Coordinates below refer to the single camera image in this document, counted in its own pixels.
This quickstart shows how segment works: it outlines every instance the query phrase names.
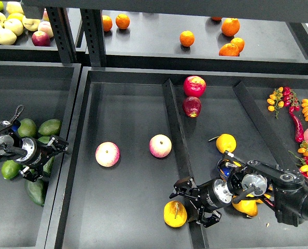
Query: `black tray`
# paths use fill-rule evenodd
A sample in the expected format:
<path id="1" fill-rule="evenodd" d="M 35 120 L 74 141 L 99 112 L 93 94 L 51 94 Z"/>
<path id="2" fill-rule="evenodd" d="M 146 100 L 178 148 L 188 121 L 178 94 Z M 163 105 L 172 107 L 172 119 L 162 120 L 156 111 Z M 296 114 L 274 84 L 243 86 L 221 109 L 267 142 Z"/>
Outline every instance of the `black tray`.
<path id="1" fill-rule="evenodd" d="M 180 107 L 179 114 L 197 184 L 218 177 L 215 167 L 221 154 L 208 139 L 221 133 L 235 136 L 235 154 L 241 158 L 276 162 L 238 100 L 234 86 L 246 79 L 253 81 L 252 86 L 267 81 L 283 84 L 293 76 L 85 67 L 77 99 L 82 101 L 82 108 L 75 111 L 80 113 L 83 124 L 72 127 L 77 131 L 78 160 L 63 169 L 68 176 L 61 174 L 57 192 L 68 194 L 72 188 L 71 198 L 67 195 L 62 207 L 68 209 L 65 231 L 62 226 L 59 230 L 64 233 L 64 241 L 58 241 L 57 245 L 62 244 L 63 248 L 308 248 L 305 239 L 308 222 L 298 228 L 279 224 L 264 204 L 258 205 L 259 214 L 253 219 L 246 219 L 232 207 L 221 209 L 221 222 L 207 229 L 189 225 L 171 229 L 165 225 L 163 207 L 180 177 L 178 162 L 183 155 L 172 151 L 167 158 L 158 160 L 150 154 L 148 142 L 158 133 L 173 136 L 170 127 L 174 124 L 169 123 L 162 85 L 171 80 L 180 106 L 184 99 L 181 85 L 193 74 L 207 82 L 207 90 L 201 97 L 201 114 L 190 119 Z M 298 76 L 298 81 L 308 82 L 308 77 Z M 121 150 L 120 161 L 111 169 L 99 166 L 94 157 L 96 147 L 105 141 L 116 143 Z"/>
<path id="2" fill-rule="evenodd" d="M 59 118 L 60 136 L 67 139 L 79 73 L 79 64 L 0 62 L 0 119 L 9 120 L 23 104 L 20 120 L 31 118 L 39 126 Z M 62 158 L 55 158 L 44 207 L 29 199 L 26 180 L 3 179 L 0 162 L 0 247 L 44 248 Z"/>

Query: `yellow fruit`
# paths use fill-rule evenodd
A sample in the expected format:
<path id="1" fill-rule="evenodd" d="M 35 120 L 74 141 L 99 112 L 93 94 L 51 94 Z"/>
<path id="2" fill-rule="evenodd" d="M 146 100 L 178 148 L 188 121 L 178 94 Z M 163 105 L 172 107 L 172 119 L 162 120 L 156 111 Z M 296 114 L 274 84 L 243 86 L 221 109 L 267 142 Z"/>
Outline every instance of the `yellow fruit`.
<path id="1" fill-rule="evenodd" d="M 257 203 L 255 200 L 240 201 L 240 203 L 238 204 L 232 203 L 232 206 L 239 212 L 247 214 L 250 217 L 257 216 L 258 214 L 258 207 L 257 207 Z"/>
<path id="2" fill-rule="evenodd" d="M 23 17 L 24 15 L 22 13 L 12 13 L 8 16 L 8 20 L 9 19 L 18 19 L 19 21 L 23 22 Z"/>
<path id="3" fill-rule="evenodd" d="M 171 227 L 181 227 L 187 219 L 186 209 L 179 201 L 170 201 L 164 206 L 164 222 Z"/>
<path id="4" fill-rule="evenodd" d="M 226 150 L 228 152 L 233 152 L 236 146 L 236 139 L 230 134 L 222 134 L 216 140 L 216 147 L 221 153 L 224 153 Z"/>

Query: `pepper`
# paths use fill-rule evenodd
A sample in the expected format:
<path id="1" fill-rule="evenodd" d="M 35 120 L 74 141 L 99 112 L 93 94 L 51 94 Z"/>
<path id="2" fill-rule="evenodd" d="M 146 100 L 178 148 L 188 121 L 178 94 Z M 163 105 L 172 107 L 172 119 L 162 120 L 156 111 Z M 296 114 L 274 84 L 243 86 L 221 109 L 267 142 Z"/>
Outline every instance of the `pepper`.
<path id="1" fill-rule="evenodd" d="M 295 141 L 297 143 L 301 143 L 304 140 L 304 129 L 303 129 L 303 125 L 300 122 L 300 120 L 293 114 L 293 113 L 289 113 L 293 122 L 295 123 Z"/>

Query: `cherry tomato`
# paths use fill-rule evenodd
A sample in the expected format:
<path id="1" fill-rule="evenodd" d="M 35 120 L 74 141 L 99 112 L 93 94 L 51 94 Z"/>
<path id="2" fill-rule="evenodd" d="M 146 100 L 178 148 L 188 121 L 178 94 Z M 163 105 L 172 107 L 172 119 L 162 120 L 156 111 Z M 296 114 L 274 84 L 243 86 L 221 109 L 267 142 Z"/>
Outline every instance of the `cherry tomato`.
<path id="1" fill-rule="evenodd" d="M 302 154 L 302 153 L 306 152 L 306 149 L 305 148 L 299 148 L 297 151 L 298 151 L 298 153 Z"/>
<path id="2" fill-rule="evenodd" d="M 303 99 L 303 100 L 301 101 L 301 103 L 306 103 L 306 104 L 308 104 L 308 99 Z"/>
<path id="3" fill-rule="evenodd" d="M 272 99 L 267 99 L 267 103 L 270 104 L 270 105 L 273 105 L 273 104 L 275 104 L 275 101 L 273 101 Z"/>
<path id="4" fill-rule="evenodd" d="M 306 113 L 308 111 L 308 106 L 304 107 L 303 110 L 301 111 L 303 114 Z"/>
<path id="5" fill-rule="evenodd" d="M 270 106 L 268 106 L 268 110 L 269 110 L 270 112 L 273 112 L 273 111 L 275 110 L 275 107 L 272 106 L 272 105 L 270 105 Z"/>
<path id="6" fill-rule="evenodd" d="M 284 106 L 284 102 L 283 102 L 283 101 L 280 101 L 277 105 L 278 105 L 279 107 L 283 107 L 283 106 Z"/>

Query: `orange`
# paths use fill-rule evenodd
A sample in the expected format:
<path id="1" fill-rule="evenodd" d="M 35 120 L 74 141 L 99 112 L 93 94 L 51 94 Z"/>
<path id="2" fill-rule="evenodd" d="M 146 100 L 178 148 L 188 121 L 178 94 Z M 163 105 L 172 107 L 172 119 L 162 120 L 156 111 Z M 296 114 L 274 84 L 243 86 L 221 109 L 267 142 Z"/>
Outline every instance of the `orange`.
<path id="1" fill-rule="evenodd" d="M 221 21 L 222 17 L 211 17 L 211 19 L 214 21 Z"/>
<path id="2" fill-rule="evenodd" d="M 128 26 L 130 25 L 130 18 L 125 14 L 119 14 L 116 17 L 116 25 L 121 30 L 126 30 Z"/>
<path id="3" fill-rule="evenodd" d="M 104 32 L 109 32 L 113 27 L 113 21 L 110 16 L 102 16 L 102 26 Z"/>
<path id="4" fill-rule="evenodd" d="M 221 30 L 225 36 L 234 36 L 241 27 L 237 18 L 226 18 L 222 24 Z"/>
<path id="5" fill-rule="evenodd" d="M 183 31 L 179 40 L 184 47 L 190 47 L 194 43 L 194 34 L 189 30 Z"/>
<path id="6" fill-rule="evenodd" d="M 219 56 L 238 56 L 239 48 L 234 43 L 223 45 L 218 53 Z"/>
<path id="7" fill-rule="evenodd" d="M 230 43 L 234 43 L 237 45 L 237 47 L 239 48 L 239 53 L 243 51 L 245 46 L 245 41 L 239 37 L 232 39 Z"/>

